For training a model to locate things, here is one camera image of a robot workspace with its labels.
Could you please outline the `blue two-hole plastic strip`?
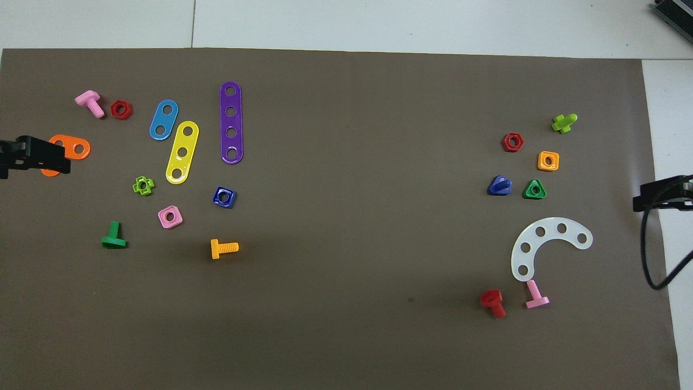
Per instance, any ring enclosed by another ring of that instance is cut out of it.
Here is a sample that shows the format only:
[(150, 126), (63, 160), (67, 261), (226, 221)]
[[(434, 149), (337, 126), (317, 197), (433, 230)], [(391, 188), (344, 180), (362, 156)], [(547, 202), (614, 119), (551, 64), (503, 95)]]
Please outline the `blue two-hole plastic strip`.
[(178, 113), (179, 106), (175, 101), (160, 101), (149, 124), (149, 136), (155, 141), (167, 140), (172, 134)]

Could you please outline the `light green cross-head screw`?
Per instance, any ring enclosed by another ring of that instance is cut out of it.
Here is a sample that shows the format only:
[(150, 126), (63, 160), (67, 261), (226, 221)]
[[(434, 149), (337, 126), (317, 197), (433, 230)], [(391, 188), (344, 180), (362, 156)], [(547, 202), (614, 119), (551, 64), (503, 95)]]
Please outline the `light green cross-head screw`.
[(552, 129), (555, 132), (559, 132), (561, 134), (565, 134), (571, 130), (570, 126), (574, 124), (578, 119), (578, 116), (576, 114), (569, 114), (567, 116), (563, 114), (559, 114), (555, 116), (553, 119), (552, 123)]

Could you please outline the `orange plastic screw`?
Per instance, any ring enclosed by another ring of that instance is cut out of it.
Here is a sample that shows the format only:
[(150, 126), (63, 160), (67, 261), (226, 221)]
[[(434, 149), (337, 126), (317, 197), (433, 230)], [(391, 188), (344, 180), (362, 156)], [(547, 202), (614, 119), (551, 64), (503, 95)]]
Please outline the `orange plastic screw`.
[(240, 250), (237, 242), (220, 243), (218, 239), (210, 240), (211, 259), (220, 259), (220, 255), (234, 254)]

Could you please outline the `white curved five-hole plate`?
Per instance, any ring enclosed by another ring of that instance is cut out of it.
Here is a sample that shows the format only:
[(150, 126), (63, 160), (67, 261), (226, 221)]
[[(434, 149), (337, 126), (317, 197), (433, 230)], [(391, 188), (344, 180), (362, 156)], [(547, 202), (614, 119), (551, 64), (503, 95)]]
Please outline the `white curved five-hole plate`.
[(592, 232), (576, 220), (547, 217), (528, 225), (517, 237), (511, 251), (511, 271), (520, 282), (534, 278), (535, 254), (549, 241), (568, 242), (579, 250), (592, 246)]

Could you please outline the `purple four-hole plastic strip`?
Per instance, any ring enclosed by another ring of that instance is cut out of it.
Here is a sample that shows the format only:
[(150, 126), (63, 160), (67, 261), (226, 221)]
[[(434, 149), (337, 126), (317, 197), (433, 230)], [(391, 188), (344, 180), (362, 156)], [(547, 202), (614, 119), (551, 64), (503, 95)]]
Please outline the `purple four-hole plastic strip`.
[(227, 81), (219, 89), (220, 157), (228, 165), (243, 158), (243, 96), (240, 84)]

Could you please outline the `pink square plastic nut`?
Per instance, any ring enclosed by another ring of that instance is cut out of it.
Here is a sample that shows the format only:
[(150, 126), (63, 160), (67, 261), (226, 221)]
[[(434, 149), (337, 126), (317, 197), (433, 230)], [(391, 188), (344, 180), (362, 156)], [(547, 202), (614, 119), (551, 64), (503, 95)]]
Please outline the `pink square plastic nut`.
[(158, 219), (164, 229), (174, 228), (183, 222), (180, 210), (175, 205), (159, 210)]

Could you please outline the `orange heart-shaped plastic plate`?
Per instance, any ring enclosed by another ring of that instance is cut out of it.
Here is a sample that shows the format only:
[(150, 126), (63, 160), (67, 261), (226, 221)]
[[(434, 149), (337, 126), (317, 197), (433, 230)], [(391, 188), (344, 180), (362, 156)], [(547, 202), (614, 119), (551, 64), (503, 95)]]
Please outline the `orange heart-shaped plastic plate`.
[(77, 136), (54, 135), (49, 142), (62, 146), (65, 149), (65, 158), (71, 161), (84, 160), (91, 152), (89, 141)]

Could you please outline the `blue plastic screw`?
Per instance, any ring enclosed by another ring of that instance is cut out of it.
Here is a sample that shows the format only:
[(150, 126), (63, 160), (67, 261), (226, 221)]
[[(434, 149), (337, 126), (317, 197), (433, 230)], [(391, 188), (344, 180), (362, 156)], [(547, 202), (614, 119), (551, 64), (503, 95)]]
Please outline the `blue plastic screw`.
[(490, 196), (503, 197), (512, 193), (513, 182), (504, 175), (496, 175), (487, 188)]

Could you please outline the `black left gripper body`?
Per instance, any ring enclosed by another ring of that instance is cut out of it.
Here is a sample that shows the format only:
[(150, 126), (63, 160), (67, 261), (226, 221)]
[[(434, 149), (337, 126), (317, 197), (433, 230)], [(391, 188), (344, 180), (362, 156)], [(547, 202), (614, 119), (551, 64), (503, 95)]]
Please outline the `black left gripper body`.
[(0, 140), (0, 179), (8, 179), (9, 171), (16, 168), (17, 143)]

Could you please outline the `pink plastic screw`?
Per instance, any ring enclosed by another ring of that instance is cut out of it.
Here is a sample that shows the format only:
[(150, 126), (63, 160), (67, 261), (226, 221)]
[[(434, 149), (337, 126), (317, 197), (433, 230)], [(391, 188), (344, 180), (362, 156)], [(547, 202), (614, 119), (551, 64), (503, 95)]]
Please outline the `pink plastic screw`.
[(101, 119), (104, 118), (104, 116), (106, 116), (106, 113), (99, 104), (100, 98), (101, 96), (99, 95), (99, 93), (93, 90), (87, 90), (85, 92), (82, 92), (79, 96), (76, 96), (74, 98), (74, 101), (79, 106), (88, 108), (95, 118)]
[(535, 283), (534, 279), (527, 281), (526, 285), (531, 295), (531, 299), (525, 303), (528, 309), (538, 308), (550, 303), (549, 298), (540, 293), (539, 287)]

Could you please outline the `red plastic screw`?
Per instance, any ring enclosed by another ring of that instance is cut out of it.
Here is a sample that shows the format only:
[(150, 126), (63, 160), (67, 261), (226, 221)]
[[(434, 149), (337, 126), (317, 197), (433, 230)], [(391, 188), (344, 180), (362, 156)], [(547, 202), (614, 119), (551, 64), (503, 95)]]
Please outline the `red plastic screw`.
[(487, 290), (480, 296), (480, 304), (491, 311), (493, 316), (498, 319), (505, 318), (506, 311), (502, 306), (502, 294), (499, 289)]

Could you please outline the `yellow three-hole plastic strip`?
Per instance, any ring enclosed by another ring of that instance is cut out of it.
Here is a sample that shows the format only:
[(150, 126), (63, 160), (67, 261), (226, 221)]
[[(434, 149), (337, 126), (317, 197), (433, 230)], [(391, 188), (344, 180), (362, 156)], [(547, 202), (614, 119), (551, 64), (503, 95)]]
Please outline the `yellow three-hole plastic strip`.
[(176, 129), (165, 172), (170, 184), (179, 185), (187, 180), (199, 135), (199, 126), (194, 121), (183, 121)]

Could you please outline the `blue square plastic nut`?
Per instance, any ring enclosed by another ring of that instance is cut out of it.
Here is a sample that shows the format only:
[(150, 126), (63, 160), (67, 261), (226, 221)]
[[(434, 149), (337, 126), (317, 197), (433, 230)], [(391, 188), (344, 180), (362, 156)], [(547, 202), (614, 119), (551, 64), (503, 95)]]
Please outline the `blue square plastic nut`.
[(227, 187), (218, 187), (213, 195), (212, 201), (217, 206), (225, 209), (232, 209), (236, 201), (237, 193)]

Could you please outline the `grey black electronic device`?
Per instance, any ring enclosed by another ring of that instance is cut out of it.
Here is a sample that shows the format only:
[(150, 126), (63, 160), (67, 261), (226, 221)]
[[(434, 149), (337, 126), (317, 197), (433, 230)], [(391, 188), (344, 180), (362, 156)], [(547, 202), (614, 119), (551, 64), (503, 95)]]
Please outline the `grey black electronic device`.
[(655, 14), (693, 42), (693, 0), (655, 0), (654, 3)]

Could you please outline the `dark green plastic screw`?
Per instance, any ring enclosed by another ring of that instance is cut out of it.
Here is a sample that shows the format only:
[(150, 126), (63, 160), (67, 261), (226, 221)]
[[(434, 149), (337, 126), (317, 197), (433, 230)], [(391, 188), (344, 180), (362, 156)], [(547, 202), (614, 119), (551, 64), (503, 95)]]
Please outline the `dark green plastic screw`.
[(124, 249), (128, 246), (128, 242), (119, 237), (120, 222), (112, 220), (109, 223), (107, 235), (102, 237), (101, 245), (106, 249)]

